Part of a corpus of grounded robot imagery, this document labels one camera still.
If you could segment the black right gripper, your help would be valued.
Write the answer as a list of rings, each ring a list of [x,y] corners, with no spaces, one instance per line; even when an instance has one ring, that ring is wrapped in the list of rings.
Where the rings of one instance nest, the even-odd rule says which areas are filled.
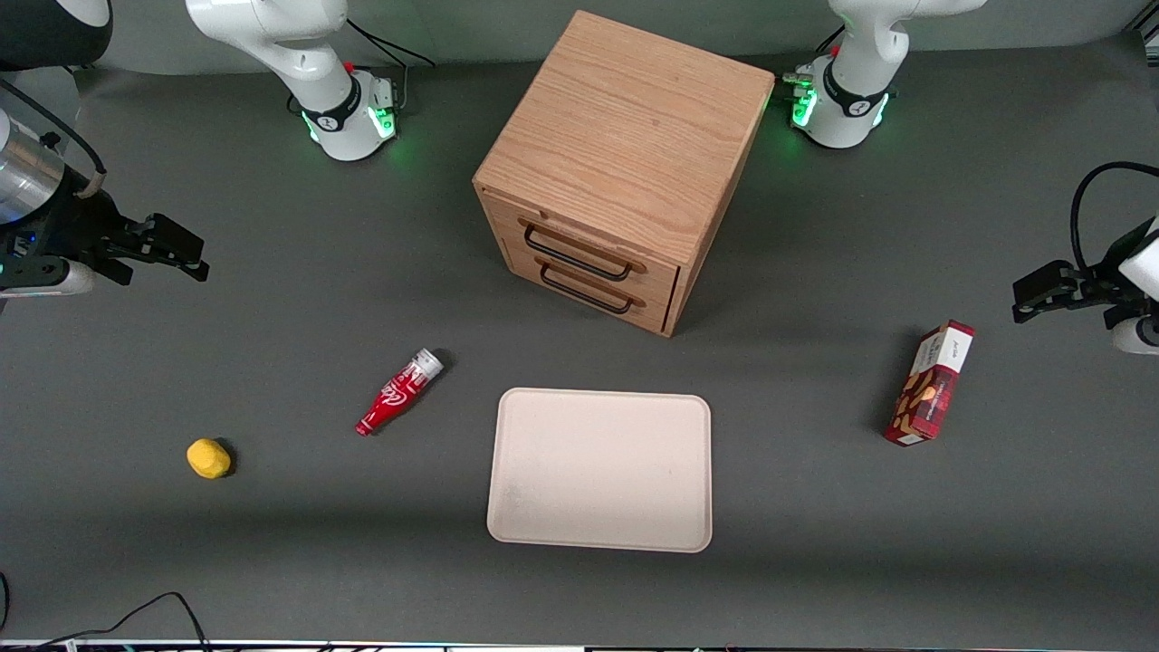
[[[146,225],[150,252],[158,254],[148,254]],[[133,271],[125,259],[207,280],[203,239],[162,214],[150,215],[146,225],[121,215],[105,195],[54,198],[3,225],[3,290],[92,290],[100,274],[127,285]]]

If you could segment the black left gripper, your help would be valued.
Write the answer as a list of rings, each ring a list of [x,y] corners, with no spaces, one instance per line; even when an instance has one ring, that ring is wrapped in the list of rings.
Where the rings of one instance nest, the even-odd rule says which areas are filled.
[[[1158,230],[1138,226],[1111,243],[1105,259],[1086,263],[1081,240],[1076,239],[1076,264],[1085,285],[1110,305],[1137,314],[1156,314],[1158,293]],[[1067,261],[1051,261],[1013,284],[1015,303],[1011,318],[1026,323],[1047,312],[1074,312],[1088,307],[1076,294],[1081,284],[1078,269]]]

